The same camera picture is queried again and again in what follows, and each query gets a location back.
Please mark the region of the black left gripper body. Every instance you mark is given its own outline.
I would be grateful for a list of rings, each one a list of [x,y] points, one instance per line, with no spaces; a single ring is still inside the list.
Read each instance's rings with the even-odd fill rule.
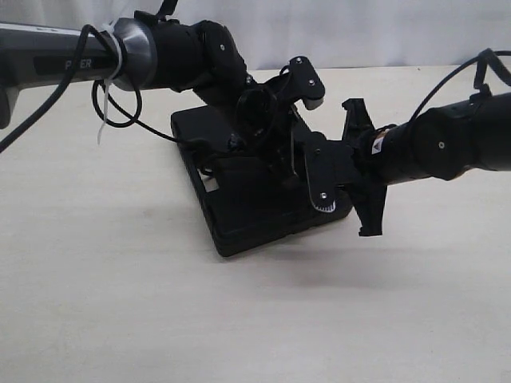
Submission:
[[[297,187],[300,175],[291,141],[297,118],[295,103],[287,98],[290,66],[259,83],[248,72],[227,26],[211,20],[185,25],[140,10],[134,18],[145,26],[156,61],[154,74],[139,88],[191,90],[235,134],[224,150],[204,139],[186,141],[186,147],[199,154],[200,171],[210,176],[208,166],[215,160],[254,156],[284,187]]]

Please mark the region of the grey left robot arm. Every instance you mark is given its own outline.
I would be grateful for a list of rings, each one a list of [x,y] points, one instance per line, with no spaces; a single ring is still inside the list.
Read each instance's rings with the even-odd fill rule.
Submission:
[[[33,127],[74,82],[89,81],[104,89],[113,83],[140,95],[145,90],[194,92],[218,112],[234,132],[227,149],[205,139],[179,139],[208,171],[222,158],[254,156],[286,186],[307,176],[303,149],[292,133],[297,101],[309,102],[304,59],[286,65],[264,83],[255,81],[230,30],[210,20],[185,25],[169,10],[137,11],[110,28],[85,25],[78,31],[53,31],[42,26],[1,27],[1,126],[11,121],[18,94],[51,85],[45,102],[1,142],[7,149]]]

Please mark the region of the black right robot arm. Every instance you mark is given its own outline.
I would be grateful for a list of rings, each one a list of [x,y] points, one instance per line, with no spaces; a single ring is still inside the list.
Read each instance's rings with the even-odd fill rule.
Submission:
[[[411,122],[376,128],[362,98],[343,102],[342,160],[355,173],[342,186],[360,220],[359,236],[382,234],[387,188],[416,180],[451,181],[472,169],[510,169],[510,95],[472,95],[430,108]]]

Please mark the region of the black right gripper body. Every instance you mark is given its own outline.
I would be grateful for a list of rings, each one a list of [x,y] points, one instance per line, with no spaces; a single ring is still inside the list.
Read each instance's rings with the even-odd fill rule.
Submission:
[[[360,220],[360,236],[382,234],[387,186],[378,178],[371,159],[372,143],[379,133],[366,110],[362,98],[349,98],[342,103],[347,112],[341,143],[351,150],[344,160],[355,169],[355,175],[342,186],[350,197]]]

